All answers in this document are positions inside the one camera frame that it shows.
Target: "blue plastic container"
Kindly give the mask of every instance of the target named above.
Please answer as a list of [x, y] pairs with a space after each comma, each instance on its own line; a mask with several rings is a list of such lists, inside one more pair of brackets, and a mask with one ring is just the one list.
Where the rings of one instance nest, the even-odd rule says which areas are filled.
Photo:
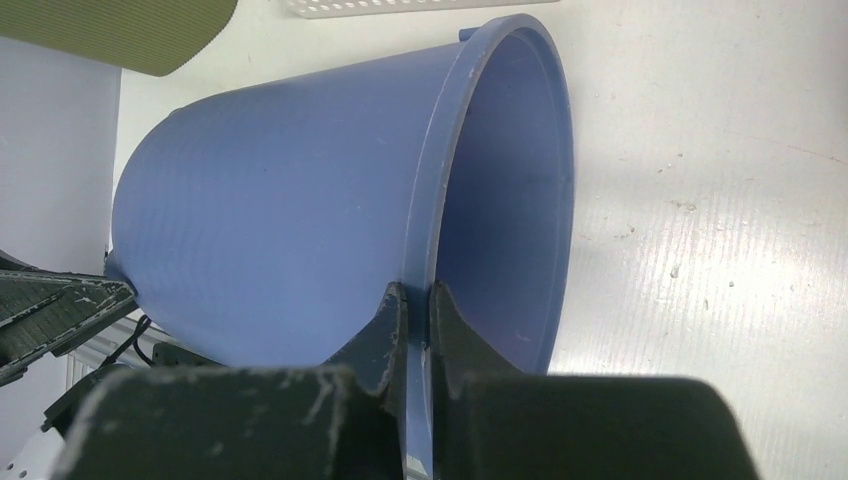
[[572, 228], [550, 36], [514, 15], [460, 40], [175, 111], [123, 173], [108, 264], [158, 324], [232, 366], [321, 363], [402, 281], [407, 449], [427, 470], [434, 278], [507, 359], [544, 373]]

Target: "black cable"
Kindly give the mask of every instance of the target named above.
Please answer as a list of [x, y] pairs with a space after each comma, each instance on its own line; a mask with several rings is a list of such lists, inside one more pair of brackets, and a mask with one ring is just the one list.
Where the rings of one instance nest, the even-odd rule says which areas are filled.
[[[153, 320], [150, 320], [150, 317], [148, 317], [147, 315], [142, 315], [142, 317], [138, 321], [139, 322], [142, 322], [142, 321], [147, 322], [147, 325], [144, 327], [144, 330], [147, 330], [147, 328], [150, 326], [150, 324], [153, 323]], [[148, 357], [147, 354], [144, 353], [141, 350], [141, 347], [138, 346], [138, 339], [139, 339], [139, 337], [136, 337], [136, 339], [133, 340], [133, 350], [135, 350], [136, 355], [138, 355], [138, 358], [140, 358], [142, 362], [144, 362], [148, 366], [152, 367], [153, 366], [153, 360], [150, 357]]]
[[139, 337], [142, 336], [142, 334], [144, 334], [144, 331], [147, 330], [147, 327], [149, 327], [151, 323], [153, 323], [153, 321], [150, 320], [150, 317], [148, 317], [147, 315], [142, 316], [141, 319], [139, 319], [139, 321], [136, 323], [135, 330], [133, 331], [132, 335], [130, 335], [130, 337], [126, 339], [124, 343], [122, 343], [117, 349], [115, 349], [115, 351], [112, 352], [111, 355], [109, 355], [108, 357], [106, 357], [105, 360], [103, 360], [103, 363], [100, 364], [100, 368], [103, 368], [106, 365], [112, 365], [113, 363], [117, 362], [118, 358], [120, 358], [121, 355], [123, 355], [124, 352], [126, 352], [127, 349], [130, 348], [130, 346], [132, 346], [132, 344], [135, 343], [139, 339]]

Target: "white perforated tray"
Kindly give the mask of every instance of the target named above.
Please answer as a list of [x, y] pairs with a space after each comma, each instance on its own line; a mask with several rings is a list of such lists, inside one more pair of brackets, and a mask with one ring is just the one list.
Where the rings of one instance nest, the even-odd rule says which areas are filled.
[[285, 0], [290, 11], [304, 18], [500, 7], [527, 3], [553, 3], [556, 1], [558, 0]]

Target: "green mat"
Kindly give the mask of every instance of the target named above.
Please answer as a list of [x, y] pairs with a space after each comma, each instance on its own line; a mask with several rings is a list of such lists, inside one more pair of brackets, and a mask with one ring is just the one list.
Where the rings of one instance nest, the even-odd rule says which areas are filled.
[[0, 0], [0, 36], [167, 75], [227, 25], [238, 0]]

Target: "white table surface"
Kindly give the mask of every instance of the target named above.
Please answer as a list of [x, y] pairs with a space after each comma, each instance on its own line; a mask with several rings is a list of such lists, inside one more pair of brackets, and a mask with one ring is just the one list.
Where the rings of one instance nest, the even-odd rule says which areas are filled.
[[116, 178], [171, 110], [452, 42], [515, 12], [556, 39], [577, 204], [555, 373], [725, 397], [764, 479], [848, 478], [848, 2], [562, 0], [303, 20], [241, 0], [166, 78], [125, 72]]

